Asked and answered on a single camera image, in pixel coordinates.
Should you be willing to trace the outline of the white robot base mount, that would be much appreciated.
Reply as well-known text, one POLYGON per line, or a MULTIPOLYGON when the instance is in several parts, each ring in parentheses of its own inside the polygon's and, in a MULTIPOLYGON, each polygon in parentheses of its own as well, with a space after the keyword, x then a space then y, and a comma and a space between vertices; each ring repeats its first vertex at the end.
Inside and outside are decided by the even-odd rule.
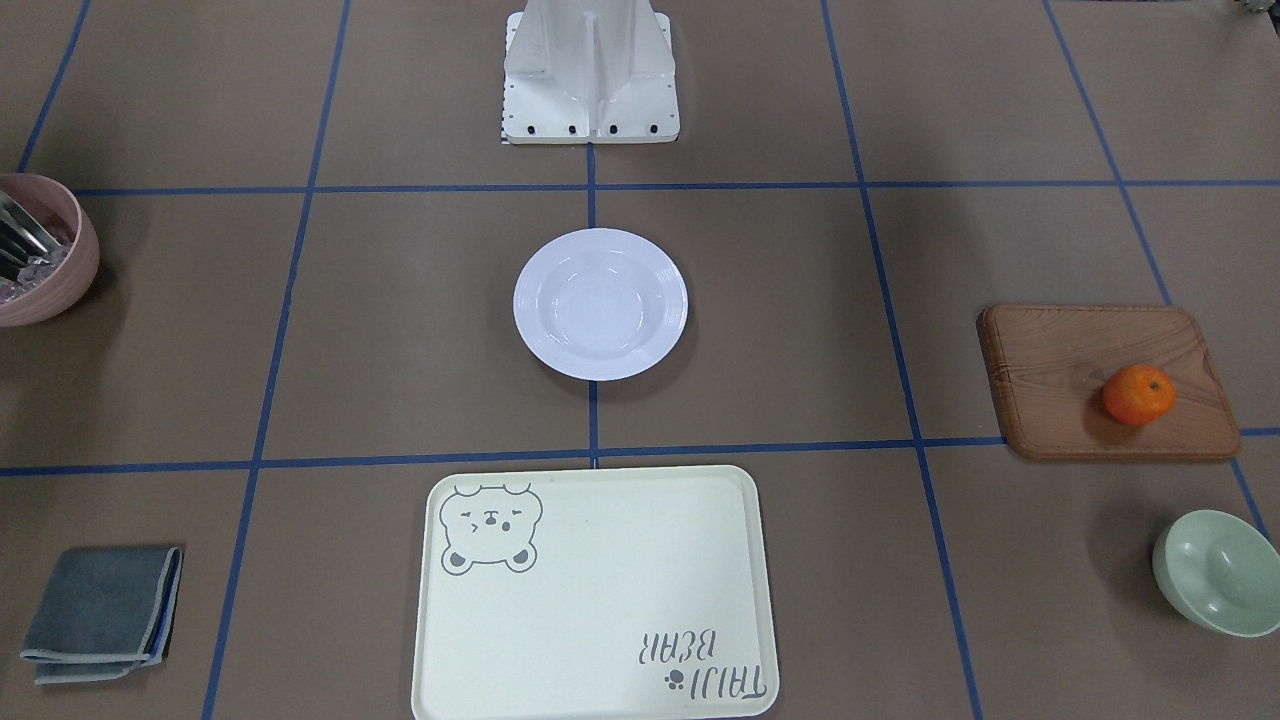
POLYGON ((504 41, 503 142, 678 138, 672 26, 649 1, 530 1, 504 41))

